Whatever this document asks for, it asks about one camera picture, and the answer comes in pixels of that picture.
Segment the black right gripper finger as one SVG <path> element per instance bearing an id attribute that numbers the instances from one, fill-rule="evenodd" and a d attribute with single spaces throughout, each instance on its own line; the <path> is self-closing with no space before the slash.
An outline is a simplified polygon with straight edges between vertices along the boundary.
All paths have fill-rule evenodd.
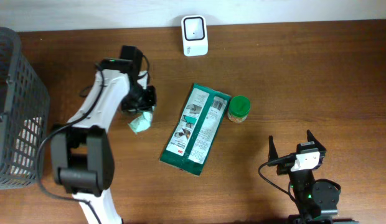
<path id="1" fill-rule="evenodd" d="M 268 150 L 268 162 L 278 159 L 278 153 L 274 144 L 273 136 L 268 137 L 269 150 Z"/>
<path id="2" fill-rule="evenodd" d="M 324 146 L 314 137 L 314 135 L 309 129 L 306 131 L 306 134 L 307 134 L 308 142 L 313 141 L 316 147 L 319 149 L 319 151 L 324 151 Z"/>

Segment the grey plastic mesh basket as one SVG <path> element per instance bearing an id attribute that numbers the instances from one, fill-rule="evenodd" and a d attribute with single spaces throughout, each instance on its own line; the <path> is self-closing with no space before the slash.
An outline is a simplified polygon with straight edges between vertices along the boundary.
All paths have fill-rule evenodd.
<path id="1" fill-rule="evenodd" d="M 0 27 L 0 190 L 36 183 L 47 133 L 50 97 L 22 53 L 21 39 Z"/>

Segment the green lid jar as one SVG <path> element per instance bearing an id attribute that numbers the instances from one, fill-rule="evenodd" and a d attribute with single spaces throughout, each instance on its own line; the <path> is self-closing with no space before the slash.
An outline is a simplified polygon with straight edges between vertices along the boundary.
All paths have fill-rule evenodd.
<path id="1" fill-rule="evenodd" d="M 227 116 L 228 119 L 234 123 L 241 123 L 246 120 L 251 109 L 250 100 L 243 96 L 238 95 L 230 100 Z"/>

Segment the green wipes pack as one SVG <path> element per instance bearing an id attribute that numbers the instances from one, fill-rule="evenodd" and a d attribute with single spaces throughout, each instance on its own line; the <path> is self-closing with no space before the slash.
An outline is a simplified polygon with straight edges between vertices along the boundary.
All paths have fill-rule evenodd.
<path id="1" fill-rule="evenodd" d="M 201 175 L 230 100 L 230 95 L 195 83 L 159 160 Z"/>

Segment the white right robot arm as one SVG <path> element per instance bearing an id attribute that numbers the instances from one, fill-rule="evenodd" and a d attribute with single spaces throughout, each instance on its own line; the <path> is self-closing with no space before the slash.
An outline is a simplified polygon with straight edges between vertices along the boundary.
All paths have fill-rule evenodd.
<path id="1" fill-rule="evenodd" d="M 285 193 L 298 209 L 297 215 L 290 215 L 288 223 L 357 223 L 352 219 L 335 219 L 338 214 L 337 204 L 341 186 L 328 179 L 316 180 L 313 171 L 321 167 L 327 149 L 306 131 L 307 141 L 296 146 L 296 151 L 280 157 L 277 153 L 273 136 L 268 138 L 268 160 L 262 164 L 260 177 L 274 188 Z M 276 167 L 277 175 L 289 177 L 288 189 L 284 190 L 267 179 L 261 169 L 265 166 Z"/>

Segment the white barcode scanner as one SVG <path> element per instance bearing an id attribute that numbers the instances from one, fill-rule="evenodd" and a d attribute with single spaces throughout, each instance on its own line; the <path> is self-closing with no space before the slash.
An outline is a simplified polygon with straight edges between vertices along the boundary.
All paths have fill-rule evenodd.
<path id="1" fill-rule="evenodd" d="M 209 51 L 207 23 L 204 16 L 191 15 L 181 19 L 183 53 L 186 57 L 206 55 Z"/>

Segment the mint green tissue pack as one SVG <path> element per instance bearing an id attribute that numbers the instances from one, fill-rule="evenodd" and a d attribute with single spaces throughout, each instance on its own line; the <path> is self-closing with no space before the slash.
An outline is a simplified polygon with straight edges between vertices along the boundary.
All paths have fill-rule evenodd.
<path id="1" fill-rule="evenodd" d="M 137 118 L 132 120 L 128 126 L 135 133 L 138 134 L 151 127 L 153 121 L 153 112 L 155 107 L 153 106 L 149 111 L 143 111 Z"/>

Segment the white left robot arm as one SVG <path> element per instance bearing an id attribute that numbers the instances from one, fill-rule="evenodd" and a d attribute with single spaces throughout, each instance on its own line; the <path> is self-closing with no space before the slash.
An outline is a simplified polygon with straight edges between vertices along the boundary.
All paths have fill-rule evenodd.
<path id="1" fill-rule="evenodd" d="M 126 114 L 152 112 L 156 90 L 146 56 L 124 45 L 118 58 L 104 58 L 80 109 L 50 139 L 54 181 L 80 204 L 88 223 L 122 223 L 110 185 L 115 162 L 108 131 L 117 110 Z"/>

